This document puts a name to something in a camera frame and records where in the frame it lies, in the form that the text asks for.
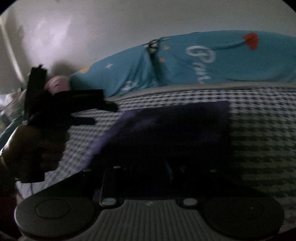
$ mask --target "mattress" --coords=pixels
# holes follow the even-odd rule
[[[120,111],[88,110],[77,116],[94,117],[95,126],[73,126],[59,168],[46,173],[42,183],[17,187],[26,198],[82,170],[90,156],[90,144],[110,128],[123,111],[226,100],[230,103],[231,139],[235,165],[245,184],[274,196],[285,211],[280,232],[296,227],[296,88],[239,86],[225,89],[195,89],[142,95],[135,93],[116,102]]]

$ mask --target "yellow star print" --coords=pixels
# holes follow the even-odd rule
[[[164,57],[161,57],[161,58],[158,59],[158,61],[164,63],[165,62],[165,58]]]
[[[84,69],[80,70],[79,73],[82,73],[82,74],[87,73],[89,71],[90,67],[91,67],[91,65],[88,67],[85,67]]]

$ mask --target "bed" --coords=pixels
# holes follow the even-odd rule
[[[245,184],[274,196],[285,212],[280,232],[296,227],[296,87],[288,83],[244,82],[234,85],[180,85],[150,88],[113,96],[117,113],[88,110],[77,116],[94,117],[95,126],[73,126],[59,168],[46,173],[42,183],[17,187],[23,198],[37,193],[85,168],[90,144],[108,130],[123,111],[196,102],[226,100],[231,108],[233,172]]]

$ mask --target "black object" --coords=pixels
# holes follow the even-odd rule
[[[61,240],[83,232],[103,210],[122,206],[125,200],[150,200],[153,204],[154,200],[173,199],[182,208],[199,210],[209,225],[232,238],[266,238],[279,231],[284,212],[274,198],[240,185],[218,170],[204,173],[200,186],[187,188],[184,180],[196,183],[201,177],[188,176],[188,171],[180,171],[177,165],[173,167],[166,161],[161,163],[169,167],[158,171],[160,185],[154,185],[153,192],[149,191],[149,183],[139,186],[137,176],[139,173],[147,176],[145,170],[155,168],[154,163],[114,166],[100,172],[86,169],[25,199],[16,208],[16,222],[28,237]],[[168,172],[173,172],[175,177],[178,173],[175,182],[168,180]],[[98,190],[101,190],[100,197],[94,201]]]
[[[46,69],[39,65],[32,68],[25,98],[24,115],[29,125],[45,131],[66,131],[72,125],[94,125],[93,118],[73,117],[71,114],[83,110],[98,109],[118,111],[115,103],[104,101],[102,90],[63,91],[51,95],[44,91]],[[27,156],[30,160],[30,172],[21,179],[22,183],[44,181],[40,170],[40,155]]]

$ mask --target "white wall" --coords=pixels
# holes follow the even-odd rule
[[[19,87],[21,87],[21,82],[11,65],[0,31],[0,95],[11,93],[12,90],[17,91]]]
[[[71,74],[152,39],[196,31],[296,36],[296,13],[281,0],[18,0],[5,19],[23,74],[39,63]]]

